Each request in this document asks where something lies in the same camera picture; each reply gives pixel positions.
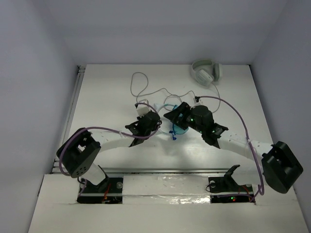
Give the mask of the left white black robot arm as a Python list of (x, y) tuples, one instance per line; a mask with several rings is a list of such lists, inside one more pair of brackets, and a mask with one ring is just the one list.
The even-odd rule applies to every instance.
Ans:
[(142, 144), (160, 125), (158, 113), (149, 111), (121, 131), (98, 126), (79, 128), (56, 152), (60, 170), (64, 167), (68, 176), (82, 178), (93, 193), (103, 193), (108, 189), (109, 177), (94, 163), (97, 155), (105, 150)]

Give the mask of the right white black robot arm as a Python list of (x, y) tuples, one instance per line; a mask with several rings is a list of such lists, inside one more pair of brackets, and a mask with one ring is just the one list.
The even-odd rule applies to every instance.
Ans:
[(262, 143), (251, 140), (248, 134), (239, 136), (216, 123), (206, 106), (191, 107), (183, 102), (164, 117), (183, 130), (192, 128), (199, 132), (210, 146), (253, 160), (263, 170), (260, 179), (281, 194), (286, 194), (303, 173), (302, 165), (286, 143)]

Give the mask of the teal cat ear headphones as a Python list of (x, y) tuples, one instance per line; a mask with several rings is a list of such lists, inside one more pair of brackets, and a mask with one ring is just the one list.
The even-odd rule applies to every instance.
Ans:
[(159, 103), (155, 103), (154, 104), (154, 108), (156, 109), (156, 111), (158, 112), (158, 114), (160, 115), (160, 119), (162, 121), (162, 124), (160, 126), (160, 129), (158, 130), (158, 133), (169, 136), (173, 141), (177, 140), (178, 136), (181, 136), (183, 134), (185, 134), (189, 129), (181, 129), (178, 126), (174, 125), (173, 123), (171, 123), (168, 119), (166, 119), (164, 117), (164, 109), (168, 108), (168, 111), (174, 110), (178, 107), (177, 104), (173, 105), (173, 104), (159, 104)]

